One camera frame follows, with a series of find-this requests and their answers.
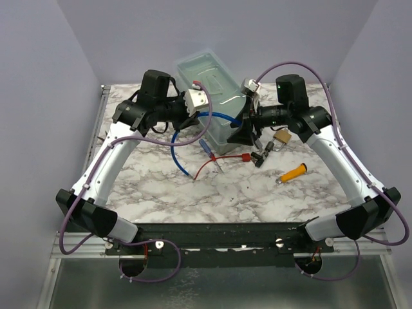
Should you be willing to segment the red cable lock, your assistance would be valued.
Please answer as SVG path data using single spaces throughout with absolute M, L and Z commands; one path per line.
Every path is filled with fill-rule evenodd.
M 215 160 L 210 159 L 206 161 L 204 164 L 200 166 L 200 168 L 197 170 L 193 181 L 196 181 L 202 172 L 203 168 L 206 167 L 210 163 L 218 163 L 219 160 L 224 160 L 224 159 L 232 159 L 232 158 L 237 158 L 240 159 L 242 162 L 250 162 L 252 160 L 251 154 L 250 153 L 243 153 L 243 154 L 235 154 L 235 155 L 225 155 L 225 156 L 217 156 Z

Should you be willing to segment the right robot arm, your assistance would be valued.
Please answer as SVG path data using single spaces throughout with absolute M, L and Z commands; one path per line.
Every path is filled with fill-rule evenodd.
M 276 86 L 279 104 L 261 106 L 259 83 L 244 80 L 241 92 L 245 105 L 236 117 L 240 123 L 228 137 L 228 143 L 254 145 L 263 128 L 287 126 L 322 159 L 350 204 L 349 209 L 305 223 L 296 236 L 297 247 L 311 252 L 326 238 L 357 240 L 387 222 L 400 201 L 399 191 L 385 187 L 372 176 L 333 125 L 328 110 L 309 105 L 304 78 L 283 75 L 277 78 Z

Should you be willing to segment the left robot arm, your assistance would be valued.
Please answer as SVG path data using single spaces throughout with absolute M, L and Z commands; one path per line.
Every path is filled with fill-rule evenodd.
M 175 84 L 170 74 L 147 70 L 140 88 L 116 107 L 106 139 L 88 168 L 70 190 L 61 189 L 56 195 L 64 213 L 59 246 L 64 245 L 64 232 L 72 222 L 89 231 L 90 236 L 120 241 L 128 254 L 142 249 L 138 227 L 107 209 L 106 203 L 118 174 L 140 142 L 176 145 L 147 138 L 152 127 L 159 122 L 191 122 L 199 110 L 211 106 L 210 94 L 201 82 L 195 80 L 187 91 L 177 91 L 170 97 L 169 86 Z

